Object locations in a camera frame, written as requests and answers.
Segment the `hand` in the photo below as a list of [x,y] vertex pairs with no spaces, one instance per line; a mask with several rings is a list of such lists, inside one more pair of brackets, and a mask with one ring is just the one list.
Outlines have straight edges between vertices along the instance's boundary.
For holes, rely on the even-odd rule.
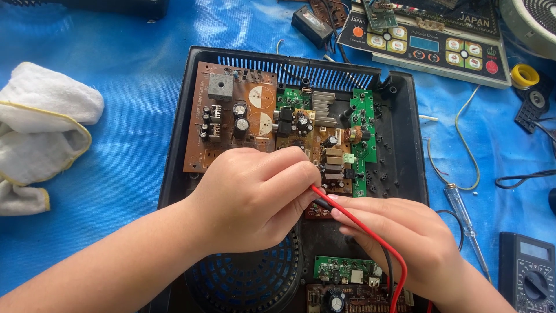
[[[468,270],[450,229],[432,209],[405,199],[347,198],[329,195],[396,249],[408,267],[408,290],[433,302],[453,302],[458,297]],[[380,245],[339,210],[332,216],[342,225],[340,232],[357,243],[387,273]],[[391,257],[394,280],[401,268]]]
[[207,253],[251,252],[280,243],[318,198],[320,172],[298,147],[263,153],[237,148],[219,155],[186,198],[206,230]]

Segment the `white cloth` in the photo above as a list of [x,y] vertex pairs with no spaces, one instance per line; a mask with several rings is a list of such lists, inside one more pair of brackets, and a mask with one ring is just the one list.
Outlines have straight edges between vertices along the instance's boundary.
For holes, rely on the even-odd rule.
[[0,91],[0,216],[50,210],[43,188],[25,187],[70,168],[91,145],[101,94],[68,76],[24,62]]

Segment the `blue tarp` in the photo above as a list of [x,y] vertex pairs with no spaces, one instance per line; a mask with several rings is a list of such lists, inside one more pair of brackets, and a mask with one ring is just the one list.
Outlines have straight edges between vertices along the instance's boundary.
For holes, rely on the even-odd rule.
[[[291,27],[299,2],[275,0],[171,0],[168,16],[144,18],[66,9],[56,4],[16,7],[0,2],[0,85],[19,63],[30,61],[66,74],[103,95],[106,108],[89,126],[93,144],[73,166],[38,184],[52,210],[36,216],[0,218],[0,295],[49,266],[156,209],[183,70],[191,45],[237,48],[322,58]],[[369,54],[347,48],[356,64],[404,70],[372,62]],[[508,49],[514,56],[515,51]],[[556,73],[554,62],[520,53],[538,70]],[[339,55],[333,56],[341,61]],[[460,142],[454,118],[475,85],[416,71],[420,114],[439,118],[421,123],[432,141],[437,166],[459,185],[475,181],[473,165]],[[554,95],[550,97],[554,104]],[[556,168],[547,136],[527,135],[513,119],[521,105],[512,89],[481,87],[459,121],[479,163],[477,195],[463,192],[480,246],[498,279],[498,234],[511,231],[556,243],[556,217],[548,192],[556,177],[532,179],[515,190],[494,186],[494,178]],[[554,116],[550,110],[546,116]],[[444,184],[426,159],[430,203],[449,209]],[[459,230],[445,217],[456,236]],[[478,267],[468,241],[463,256]]]

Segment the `multimeter display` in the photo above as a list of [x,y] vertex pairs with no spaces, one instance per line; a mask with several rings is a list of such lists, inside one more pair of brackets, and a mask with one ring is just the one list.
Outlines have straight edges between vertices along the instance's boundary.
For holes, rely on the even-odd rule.
[[500,233],[498,290],[518,313],[556,311],[554,260],[554,245]]
[[547,260],[547,261],[549,260],[549,258],[548,258],[548,249],[541,248],[541,247],[538,247],[538,246],[535,246],[533,244],[526,243],[526,242],[523,242],[523,241],[520,242],[519,247],[520,247],[521,253],[524,253],[526,255],[530,255],[530,256],[533,256],[533,257],[538,257],[538,258],[541,258],[543,260]]
[[428,40],[425,38],[410,36],[409,37],[409,46],[413,48],[438,52],[439,51],[439,44],[438,41]]

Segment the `yellow wire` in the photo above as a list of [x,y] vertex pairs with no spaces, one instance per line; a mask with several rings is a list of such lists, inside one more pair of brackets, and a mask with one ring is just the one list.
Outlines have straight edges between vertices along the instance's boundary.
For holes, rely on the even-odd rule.
[[[469,188],[463,188],[460,186],[457,186],[459,189],[461,190],[473,190],[475,189],[475,187],[477,187],[477,185],[479,184],[479,181],[481,179],[481,172],[479,170],[479,165],[477,164],[477,161],[475,160],[475,157],[473,156],[473,153],[471,153],[471,150],[469,149],[469,146],[467,146],[467,142],[465,142],[465,139],[463,138],[463,135],[461,134],[461,131],[459,130],[459,126],[458,126],[458,120],[459,120],[459,115],[461,114],[461,112],[463,112],[463,110],[467,107],[467,105],[471,102],[471,99],[473,99],[473,96],[475,96],[475,93],[477,92],[477,89],[479,89],[480,85],[477,85],[477,88],[475,88],[475,91],[473,91],[473,93],[471,94],[471,97],[469,97],[469,99],[467,100],[467,102],[461,107],[461,109],[459,110],[458,114],[455,116],[455,130],[458,132],[459,137],[461,138],[463,145],[465,146],[465,150],[467,150],[467,153],[469,154],[469,156],[471,157],[471,160],[473,161],[473,165],[475,166],[475,170],[477,172],[477,180],[475,181],[475,184],[473,184],[473,186],[469,187]],[[436,172],[436,174],[438,175],[438,177],[440,177],[440,179],[442,179],[444,181],[444,183],[449,184],[450,182],[447,181],[442,174],[440,173],[439,169],[434,165],[433,162],[433,158],[430,156],[430,138],[427,140],[427,151],[429,153],[429,160],[430,160],[430,164],[433,166],[434,171]]]

